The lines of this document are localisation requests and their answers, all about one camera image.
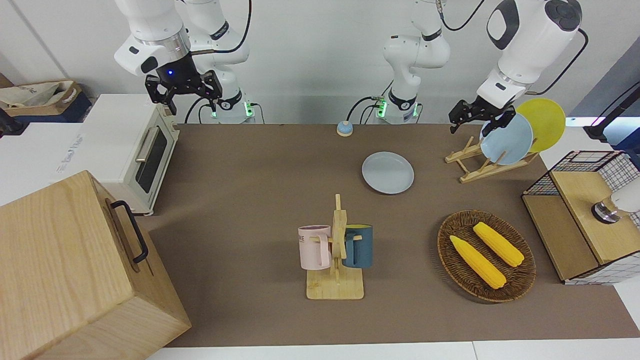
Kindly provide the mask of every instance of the oven handle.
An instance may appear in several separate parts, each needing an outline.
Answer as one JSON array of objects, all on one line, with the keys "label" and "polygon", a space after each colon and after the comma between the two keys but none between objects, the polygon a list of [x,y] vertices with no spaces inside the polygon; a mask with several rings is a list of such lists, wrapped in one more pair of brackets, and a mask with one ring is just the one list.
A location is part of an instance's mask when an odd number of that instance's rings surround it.
[{"label": "oven handle", "polygon": [[160,133],[160,127],[152,127],[147,131],[147,135],[145,137],[145,141],[142,143],[140,147],[140,151],[136,156],[137,163],[146,163],[149,159],[149,155],[151,154],[151,150],[154,147],[154,143],[156,142],[156,138]]},{"label": "oven handle", "polygon": [[118,200],[111,203],[112,209],[115,209],[119,206],[124,207],[124,209],[127,211],[127,215],[129,216],[131,225],[133,225],[133,229],[134,231],[136,231],[136,236],[138,237],[138,242],[140,242],[140,249],[142,250],[142,253],[133,258],[133,262],[136,264],[140,263],[149,255],[149,248],[147,247],[147,243],[145,243],[145,238],[142,236],[142,232],[140,232],[140,228],[138,227],[136,219],[133,217],[133,213],[131,212],[129,204],[127,204],[124,200]]}]

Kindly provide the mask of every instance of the pink mug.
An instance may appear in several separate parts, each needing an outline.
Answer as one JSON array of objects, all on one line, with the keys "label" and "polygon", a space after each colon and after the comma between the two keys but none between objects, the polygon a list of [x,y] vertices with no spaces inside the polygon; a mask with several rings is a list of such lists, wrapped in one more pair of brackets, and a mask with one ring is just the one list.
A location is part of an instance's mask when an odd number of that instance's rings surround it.
[{"label": "pink mug", "polygon": [[331,236],[329,225],[307,225],[298,228],[300,266],[303,269],[322,270],[331,266],[329,236]]}]

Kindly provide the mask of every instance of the oven window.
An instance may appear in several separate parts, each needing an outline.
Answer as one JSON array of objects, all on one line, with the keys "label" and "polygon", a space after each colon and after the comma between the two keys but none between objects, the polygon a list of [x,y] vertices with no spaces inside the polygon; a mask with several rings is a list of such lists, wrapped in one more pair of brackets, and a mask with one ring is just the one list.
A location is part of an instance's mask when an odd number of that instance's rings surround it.
[{"label": "oven window", "polygon": [[160,162],[162,161],[162,156],[164,154],[164,150],[166,149],[166,137],[164,136],[162,131],[158,132],[158,136],[156,138],[156,142],[154,142],[151,153],[149,154],[149,158],[147,162],[140,164],[138,168],[138,173],[136,174],[136,182],[142,187],[142,190],[145,193],[149,193],[151,191],[151,185],[156,178],[156,173],[158,171],[158,167],[160,166]]}]

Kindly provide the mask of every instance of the mug handle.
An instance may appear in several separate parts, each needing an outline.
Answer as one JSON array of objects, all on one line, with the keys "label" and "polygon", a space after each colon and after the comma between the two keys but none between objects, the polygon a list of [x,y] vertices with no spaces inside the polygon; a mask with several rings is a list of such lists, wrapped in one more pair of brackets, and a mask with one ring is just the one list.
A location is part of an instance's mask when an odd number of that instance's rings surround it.
[{"label": "mug handle", "polygon": [[349,255],[351,255],[351,263],[352,266],[356,266],[356,252],[355,252],[355,246],[354,246],[354,241],[353,241],[353,234],[347,234],[344,236],[344,244],[347,247],[347,258],[349,257]]},{"label": "mug handle", "polygon": [[320,266],[329,266],[329,238],[326,234],[315,235],[320,238]]}]

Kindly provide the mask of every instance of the white bag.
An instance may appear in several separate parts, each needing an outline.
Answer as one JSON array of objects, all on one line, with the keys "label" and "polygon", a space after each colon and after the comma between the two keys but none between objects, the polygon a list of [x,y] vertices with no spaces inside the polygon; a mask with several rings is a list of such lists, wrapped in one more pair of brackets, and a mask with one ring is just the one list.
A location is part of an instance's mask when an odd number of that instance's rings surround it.
[{"label": "white bag", "polygon": [[51,99],[60,82],[0,88],[0,101],[10,108],[44,105]]}]

